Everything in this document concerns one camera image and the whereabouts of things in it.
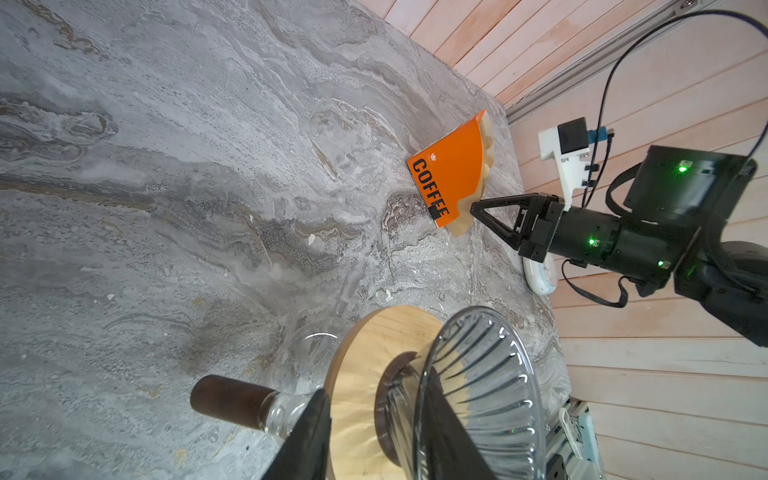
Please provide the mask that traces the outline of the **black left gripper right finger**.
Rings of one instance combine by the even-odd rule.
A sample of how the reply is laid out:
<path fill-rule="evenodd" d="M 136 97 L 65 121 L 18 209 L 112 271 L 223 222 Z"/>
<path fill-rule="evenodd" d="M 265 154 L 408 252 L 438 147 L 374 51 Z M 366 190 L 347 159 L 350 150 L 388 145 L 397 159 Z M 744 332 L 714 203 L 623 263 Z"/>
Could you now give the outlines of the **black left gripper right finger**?
<path fill-rule="evenodd" d="M 434 369 L 419 385 L 415 413 L 415 479 L 495 479 L 449 404 Z"/>

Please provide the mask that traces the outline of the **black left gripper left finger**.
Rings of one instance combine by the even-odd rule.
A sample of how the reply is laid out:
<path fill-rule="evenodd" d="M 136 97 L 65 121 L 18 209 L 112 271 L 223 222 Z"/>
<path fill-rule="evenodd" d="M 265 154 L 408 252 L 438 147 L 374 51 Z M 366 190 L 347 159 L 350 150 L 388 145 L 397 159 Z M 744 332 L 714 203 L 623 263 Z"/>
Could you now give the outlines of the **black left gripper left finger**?
<path fill-rule="evenodd" d="M 330 398 L 317 390 L 284 441 L 263 480 L 325 480 L 331 434 Z"/>

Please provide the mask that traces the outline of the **clear glass carafe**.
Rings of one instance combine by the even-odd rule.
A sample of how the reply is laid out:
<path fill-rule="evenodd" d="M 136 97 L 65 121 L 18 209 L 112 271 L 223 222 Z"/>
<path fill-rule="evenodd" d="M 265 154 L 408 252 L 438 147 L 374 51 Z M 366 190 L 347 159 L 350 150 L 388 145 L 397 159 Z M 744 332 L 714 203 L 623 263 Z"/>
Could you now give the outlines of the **clear glass carafe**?
<path fill-rule="evenodd" d="M 200 379 L 190 394 L 200 414 L 285 439 L 324 387 L 332 360 L 355 323 L 338 317 L 311 320 L 279 347 L 267 385 L 220 375 Z"/>

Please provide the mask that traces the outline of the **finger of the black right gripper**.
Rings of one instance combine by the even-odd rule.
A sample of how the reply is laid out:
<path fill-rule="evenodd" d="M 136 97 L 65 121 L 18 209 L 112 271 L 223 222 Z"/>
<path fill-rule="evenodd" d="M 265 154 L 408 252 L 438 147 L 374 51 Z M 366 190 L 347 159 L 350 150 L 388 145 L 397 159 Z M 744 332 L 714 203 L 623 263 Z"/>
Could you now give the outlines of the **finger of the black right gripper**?
<path fill-rule="evenodd" d="M 495 197 L 476 201 L 470 213 L 512 248 L 528 241 L 543 205 L 539 194 Z"/>

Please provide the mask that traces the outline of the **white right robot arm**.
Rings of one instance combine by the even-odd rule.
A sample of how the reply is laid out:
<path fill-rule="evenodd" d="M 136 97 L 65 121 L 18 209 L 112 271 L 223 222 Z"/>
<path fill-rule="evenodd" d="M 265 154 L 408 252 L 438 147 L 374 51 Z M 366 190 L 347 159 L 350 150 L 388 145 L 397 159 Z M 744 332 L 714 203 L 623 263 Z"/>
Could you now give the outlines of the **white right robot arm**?
<path fill-rule="evenodd" d="M 746 156 L 652 145 L 609 188 L 631 185 L 606 213 L 567 208 L 554 195 L 481 200 L 472 215 L 521 256 L 548 253 L 619 273 L 647 297 L 675 292 L 757 346 L 767 344 L 767 249 L 726 241 L 729 217 L 757 170 Z"/>

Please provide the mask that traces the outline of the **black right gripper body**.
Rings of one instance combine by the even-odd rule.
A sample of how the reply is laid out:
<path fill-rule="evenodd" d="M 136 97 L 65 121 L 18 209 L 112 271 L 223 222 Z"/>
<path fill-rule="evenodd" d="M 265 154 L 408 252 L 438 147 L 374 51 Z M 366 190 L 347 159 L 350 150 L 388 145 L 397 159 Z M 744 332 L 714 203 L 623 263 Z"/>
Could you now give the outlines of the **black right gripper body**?
<path fill-rule="evenodd" d="M 662 288 L 699 225 L 699 201 L 631 194 L 619 214 L 565 208 L 557 196 L 518 199 L 518 252 L 543 263 L 550 254 L 618 273 L 638 288 Z"/>

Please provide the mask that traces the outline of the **ribbed glass dripper cone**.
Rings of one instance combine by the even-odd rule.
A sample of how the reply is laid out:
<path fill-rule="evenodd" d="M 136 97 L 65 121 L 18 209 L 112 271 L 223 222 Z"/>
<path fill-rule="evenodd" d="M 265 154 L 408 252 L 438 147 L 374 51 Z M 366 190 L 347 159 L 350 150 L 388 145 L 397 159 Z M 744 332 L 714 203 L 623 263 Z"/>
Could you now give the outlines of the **ribbed glass dripper cone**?
<path fill-rule="evenodd" d="M 453 315 L 386 387 L 379 441 L 407 478 L 415 479 L 419 385 L 431 369 L 495 479 L 545 478 L 544 409 L 532 363 L 511 323 L 484 306 Z"/>

